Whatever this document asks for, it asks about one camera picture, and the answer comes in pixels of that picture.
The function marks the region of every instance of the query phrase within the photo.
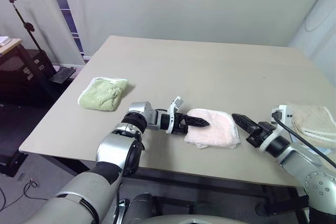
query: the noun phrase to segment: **folded towel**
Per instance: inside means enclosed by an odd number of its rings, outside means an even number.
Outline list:
[[[78,98],[85,109],[112,111],[116,108],[127,79],[96,77]]]
[[[195,144],[198,148],[208,146],[235,148],[240,143],[236,124],[228,113],[193,109],[188,112],[188,115],[203,118],[210,126],[189,126],[188,133],[184,137],[187,143]]]
[[[336,123],[322,106],[291,105],[293,130],[315,147],[336,148]]]

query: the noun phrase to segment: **black cable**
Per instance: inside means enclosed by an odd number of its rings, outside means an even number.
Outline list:
[[[2,191],[1,188],[0,188],[0,192],[2,193],[2,196],[4,197],[4,203],[3,203],[2,207],[0,208],[0,212],[1,212],[2,210],[4,210],[5,205],[6,205],[6,196],[5,196],[4,191]]]
[[[30,180],[24,187],[23,187],[23,195],[26,196],[28,199],[40,199],[40,200],[48,200],[45,198],[36,198],[36,197],[31,197],[27,195],[27,191],[29,190],[30,187],[37,187],[37,183],[33,180]]]
[[[18,202],[22,197],[27,197],[28,199],[39,199],[39,200],[48,200],[48,199],[45,199],[45,198],[35,198],[35,197],[31,197],[29,195],[27,195],[27,192],[28,190],[30,189],[30,187],[34,187],[36,188],[38,185],[35,181],[33,180],[29,180],[28,183],[25,184],[25,186],[23,187],[23,193],[20,195],[20,197],[18,197],[16,200],[14,200],[12,203],[10,203],[9,205],[6,205],[6,196],[5,196],[5,193],[4,191],[0,188],[0,192],[1,194],[3,195],[4,197],[4,203],[2,205],[2,207],[0,208],[0,212],[4,209],[6,209],[7,207],[10,207],[11,205],[13,205],[14,203]]]
[[[317,154],[319,154],[322,158],[324,158],[329,164],[331,164],[334,168],[336,168],[336,164],[333,160],[331,160],[330,158],[328,158],[326,155],[324,155],[322,152],[320,152],[318,149],[316,149],[316,147],[314,147],[311,143],[307,142],[307,140],[305,140],[303,137],[301,137],[300,135],[298,135],[295,131],[293,131],[291,128],[287,127],[284,123],[282,123],[279,119],[278,119],[278,115],[277,113],[273,113],[272,114],[272,118],[274,118],[274,120],[281,126],[283,127],[286,131],[288,131],[290,134],[294,135],[298,140],[300,140],[302,143],[306,144],[309,148],[311,148],[314,152],[316,152]]]
[[[117,204],[116,204],[116,212],[115,212],[115,218],[114,218],[114,220],[113,220],[113,224],[116,224],[117,223],[117,221],[118,221],[118,218],[119,218],[119,188],[117,189],[117,196],[116,196],[116,198],[117,198]]]

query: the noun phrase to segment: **tabletop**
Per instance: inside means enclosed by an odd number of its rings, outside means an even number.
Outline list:
[[[22,42],[22,39],[11,39],[9,43],[0,47],[0,56],[5,55],[8,53],[12,48],[16,47]]]
[[[113,112],[77,104],[94,77],[127,78]],[[176,96],[181,111],[205,108],[269,121],[273,105],[323,105],[335,112],[335,88],[299,50],[285,47],[110,36],[20,146],[25,153],[94,161],[102,139],[129,105],[149,101],[167,108]],[[145,131],[140,166],[268,185],[299,186],[268,154],[248,144],[198,149],[183,136]]]

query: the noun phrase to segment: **table leg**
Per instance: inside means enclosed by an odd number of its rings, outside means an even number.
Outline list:
[[[277,214],[283,214],[289,211],[295,211],[296,216],[300,224],[307,224],[307,218],[304,213],[303,208],[308,207],[308,195],[301,197],[291,198],[289,200],[276,202],[273,204],[259,203],[256,205],[256,213],[260,216],[272,216]]]
[[[46,155],[41,156],[74,176],[77,176],[78,174],[89,170],[89,168],[85,164],[76,159],[53,157]]]
[[[27,156],[28,154],[17,151],[6,165],[0,164],[0,174],[14,177]]]

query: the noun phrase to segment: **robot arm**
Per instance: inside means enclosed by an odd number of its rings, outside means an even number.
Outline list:
[[[281,105],[278,118],[291,125],[289,107]],[[298,143],[290,143],[280,136],[283,128],[267,123],[258,124],[245,115],[232,114],[237,125],[248,132],[246,139],[261,152],[268,152],[290,175],[302,183],[309,196],[310,223],[335,223],[336,220],[336,173],[327,169],[320,159]]]
[[[96,166],[73,178],[56,196],[25,224],[99,224],[107,214],[121,183],[139,167],[141,140],[146,128],[185,134],[188,125],[207,126],[203,119],[177,113],[182,99],[177,97],[168,111],[154,110],[149,102],[132,103],[121,123],[101,142]]]

